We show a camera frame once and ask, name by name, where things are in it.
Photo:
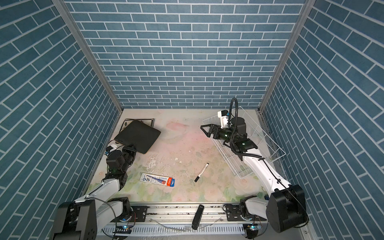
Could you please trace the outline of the dark plate orange rim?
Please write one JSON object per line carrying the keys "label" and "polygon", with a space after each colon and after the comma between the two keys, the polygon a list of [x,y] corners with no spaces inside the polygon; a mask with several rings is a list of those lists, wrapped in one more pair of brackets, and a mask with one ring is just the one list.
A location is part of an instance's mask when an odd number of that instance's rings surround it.
{"label": "dark plate orange rim", "polygon": [[161,131],[139,120],[133,120],[115,136],[114,140],[126,147],[133,145],[137,152],[146,154],[160,134]]}

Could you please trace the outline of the dark patterned plate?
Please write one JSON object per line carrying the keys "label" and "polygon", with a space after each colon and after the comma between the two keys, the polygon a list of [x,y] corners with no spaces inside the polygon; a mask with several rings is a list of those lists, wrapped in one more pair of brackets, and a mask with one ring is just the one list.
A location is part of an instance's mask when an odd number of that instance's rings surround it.
{"label": "dark patterned plate", "polygon": [[154,124],[155,124],[155,119],[130,119],[130,118],[127,118],[127,119],[124,119],[121,127],[120,127],[120,130],[119,132],[121,132],[123,129],[125,129],[131,122],[133,121],[139,121],[139,122],[142,122],[150,127],[154,127]]}

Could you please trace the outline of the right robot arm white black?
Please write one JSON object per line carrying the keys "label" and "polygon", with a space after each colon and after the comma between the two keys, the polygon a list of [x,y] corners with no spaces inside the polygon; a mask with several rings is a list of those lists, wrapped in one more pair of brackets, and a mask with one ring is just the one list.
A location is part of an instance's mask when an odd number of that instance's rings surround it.
{"label": "right robot arm white black", "polygon": [[267,192],[267,200],[258,197],[241,199],[239,208],[243,218],[266,219],[277,233],[308,224],[304,190],[299,185],[291,185],[265,160],[258,146],[248,137],[243,118],[229,120],[225,117],[222,125],[208,124],[200,128],[208,138],[220,140],[230,148],[254,172]]}

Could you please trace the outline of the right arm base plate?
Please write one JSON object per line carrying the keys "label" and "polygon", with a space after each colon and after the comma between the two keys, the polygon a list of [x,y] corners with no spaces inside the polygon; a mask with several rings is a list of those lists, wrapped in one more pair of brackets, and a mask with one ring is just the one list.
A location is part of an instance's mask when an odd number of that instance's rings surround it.
{"label": "right arm base plate", "polygon": [[247,206],[245,203],[239,205],[224,204],[223,211],[227,217],[228,222],[240,221],[266,221],[266,206],[260,204],[250,204]]}

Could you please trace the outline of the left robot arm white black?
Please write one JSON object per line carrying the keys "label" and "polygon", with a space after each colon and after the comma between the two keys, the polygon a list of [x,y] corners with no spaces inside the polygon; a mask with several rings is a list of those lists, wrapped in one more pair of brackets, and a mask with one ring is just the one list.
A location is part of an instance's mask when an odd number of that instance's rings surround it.
{"label": "left robot arm white black", "polygon": [[110,222],[129,223],[135,216],[127,197],[115,198],[127,181],[127,170],[136,157],[134,145],[107,147],[108,172],[94,190],[72,202],[62,203],[51,230],[51,240],[94,240]]}

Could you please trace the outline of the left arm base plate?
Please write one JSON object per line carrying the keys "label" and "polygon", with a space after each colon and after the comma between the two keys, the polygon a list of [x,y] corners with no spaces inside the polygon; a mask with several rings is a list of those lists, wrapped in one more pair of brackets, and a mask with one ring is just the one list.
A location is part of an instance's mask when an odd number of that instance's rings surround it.
{"label": "left arm base plate", "polygon": [[118,216],[120,222],[143,223],[147,217],[148,206],[133,206],[130,210],[124,210],[123,213]]}

